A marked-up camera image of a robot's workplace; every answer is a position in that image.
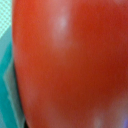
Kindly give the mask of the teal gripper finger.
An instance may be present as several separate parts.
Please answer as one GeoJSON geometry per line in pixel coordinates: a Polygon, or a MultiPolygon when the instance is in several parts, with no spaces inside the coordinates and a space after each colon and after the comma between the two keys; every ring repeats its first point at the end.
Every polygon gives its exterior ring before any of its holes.
{"type": "Polygon", "coordinates": [[[15,75],[11,30],[0,39],[0,128],[24,128],[15,75]]]}

